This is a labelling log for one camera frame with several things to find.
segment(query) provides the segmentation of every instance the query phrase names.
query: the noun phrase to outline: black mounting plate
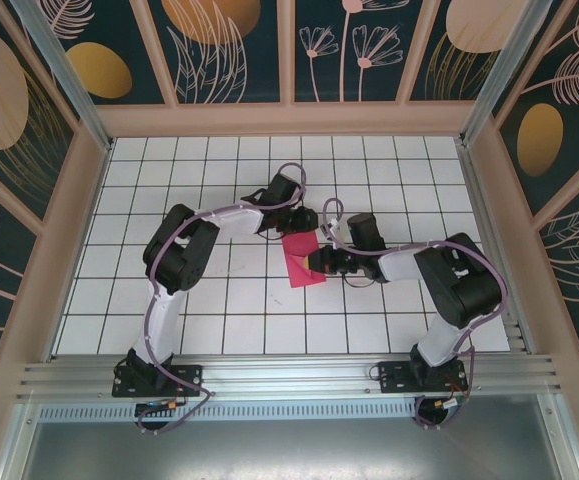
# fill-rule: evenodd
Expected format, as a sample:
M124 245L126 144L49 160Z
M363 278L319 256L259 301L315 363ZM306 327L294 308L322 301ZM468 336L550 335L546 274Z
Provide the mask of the black mounting plate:
M434 377L438 378L438 381L427 382L424 386L416 380L409 361L380 362L376 367L382 393L450 392L451 384L446 380L445 375L448 375L462 390L467 390L468 387L465 366L457 359L436 367Z
M165 368L182 380L195 385L202 385L201 365L169 365ZM182 390L178 390L178 384L173 380L167 382L161 389L156 390L152 385L141 381L131 367L122 366L116 368L111 396L115 398L184 398L198 397L200 392L187 387L182 387Z

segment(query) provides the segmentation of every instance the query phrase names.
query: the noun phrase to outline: wall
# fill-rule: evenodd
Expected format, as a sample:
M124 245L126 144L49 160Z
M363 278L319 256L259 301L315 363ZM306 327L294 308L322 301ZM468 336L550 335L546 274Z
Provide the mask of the wall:
M0 439L60 313L101 154L0 3Z
M579 1L558 6L474 151L531 332L579 429Z
M114 136L455 134L526 0L53 4Z

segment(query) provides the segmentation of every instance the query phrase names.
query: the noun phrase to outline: flower illustration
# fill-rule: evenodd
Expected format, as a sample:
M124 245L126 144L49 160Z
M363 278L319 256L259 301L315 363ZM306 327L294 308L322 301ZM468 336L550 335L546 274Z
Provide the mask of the flower illustration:
M363 10L391 10L404 7L409 0L342 0L342 6L348 13L360 13Z
M342 0L342 8L347 12L345 23L342 29L342 49L340 54L340 101L345 101L345 52L347 50L347 31L349 30L349 17L360 12L392 10L394 8L405 7L409 0Z
M362 79L367 68L393 65L402 61L402 50L397 50L400 39L396 34L398 27L387 29L376 27L367 38L367 26L353 29L353 48L360 67L358 82L358 101L362 101Z
M316 96L316 102L319 102L320 97L318 96L318 87L316 87L316 76L313 72L313 59L336 53L338 51L338 44L333 43L334 36L333 33L331 33L331 27L316 27L313 29L313 33L309 27L301 28L300 41L302 42L302 46L305 47L305 51L309 57L311 84L313 85L313 93Z

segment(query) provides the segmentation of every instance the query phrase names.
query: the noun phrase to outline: white grid floor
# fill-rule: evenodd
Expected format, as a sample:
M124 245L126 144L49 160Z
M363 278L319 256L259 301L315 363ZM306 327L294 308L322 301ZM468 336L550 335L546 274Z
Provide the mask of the white grid floor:
M308 207L320 212L337 196L347 215L373 211L389 245L460 231L480 241L451 138L121 138L54 351L126 353L148 300L142 252L165 213L177 203L231 204L267 186L287 161L307 171ZM297 169L284 173L298 178ZM292 289L280 242L249 236L216 245L181 311L176 345L183 354L406 353L433 312L418 281L357 289L331 277ZM509 350L501 319L472 342L479 351Z

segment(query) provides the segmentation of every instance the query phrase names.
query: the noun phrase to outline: pink fabric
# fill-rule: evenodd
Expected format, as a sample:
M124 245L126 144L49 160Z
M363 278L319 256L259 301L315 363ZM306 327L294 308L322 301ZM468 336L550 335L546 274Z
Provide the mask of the pink fabric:
M315 285L327 280L323 273L312 272L302 266L305 257L318 250L316 232L294 233L282 237L289 283L292 288Z

